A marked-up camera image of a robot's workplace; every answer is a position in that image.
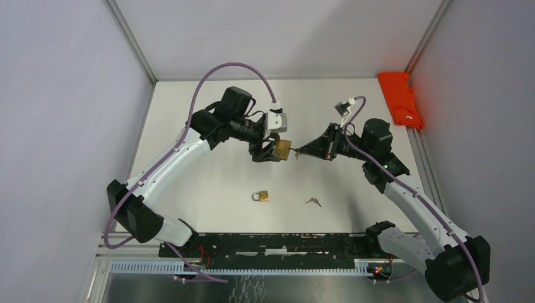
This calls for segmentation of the large brass padlock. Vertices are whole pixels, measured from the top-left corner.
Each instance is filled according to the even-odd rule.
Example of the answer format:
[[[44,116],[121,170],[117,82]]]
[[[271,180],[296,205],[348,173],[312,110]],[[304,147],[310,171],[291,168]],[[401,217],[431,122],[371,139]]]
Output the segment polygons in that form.
[[[276,140],[275,155],[281,161],[287,161],[291,150],[290,140]]]

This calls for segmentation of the silver key bunch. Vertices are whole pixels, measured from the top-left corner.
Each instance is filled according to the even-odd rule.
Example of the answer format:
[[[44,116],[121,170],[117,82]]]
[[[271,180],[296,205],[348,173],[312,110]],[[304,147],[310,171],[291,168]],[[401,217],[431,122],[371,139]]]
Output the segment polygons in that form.
[[[301,148],[289,148],[289,151],[295,153],[296,160],[298,160],[299,156],[302,154]]]

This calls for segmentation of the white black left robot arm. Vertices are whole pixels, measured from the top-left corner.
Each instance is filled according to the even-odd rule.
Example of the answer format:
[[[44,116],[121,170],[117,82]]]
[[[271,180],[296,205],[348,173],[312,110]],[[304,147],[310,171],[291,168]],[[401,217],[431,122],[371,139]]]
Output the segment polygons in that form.
[[[249,109],[252,95],[235,86],[228,87],[221,100],[191,115],[175,141],[145,169],[125,182],[113,180],[106,192],[112,218],[139,243],[156,239],[173,244],[183,257],[193,256],[198,240],[193,229],[180,219],[167,218],[155,211],[161,193],[193,163],[230,138],[249,145],[253,162],[279,162],[276,154],[279,134],[287,129],[287,117],[278,104],[253,121]]]

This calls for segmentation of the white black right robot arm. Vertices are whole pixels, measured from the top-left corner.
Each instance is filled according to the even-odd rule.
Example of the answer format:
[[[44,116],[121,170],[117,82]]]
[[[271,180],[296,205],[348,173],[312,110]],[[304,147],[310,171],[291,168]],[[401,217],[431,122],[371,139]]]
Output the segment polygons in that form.
[[[331,123],[315,140],[297,148],[299,155],[332,161],[338,155],[363,161],[366,180],[392,201],[421,235],[419,239],[383,221],[366,230],[366,253],[385,253],[402,259],[424,275],[432,292],[449,302],[464,296],[483,302],[484,285],[490,280],[490,244],[471,237],[449,219],[423,192],[420,182],[392,152],[388,122],[366,121],[361,135],[349,134]]]

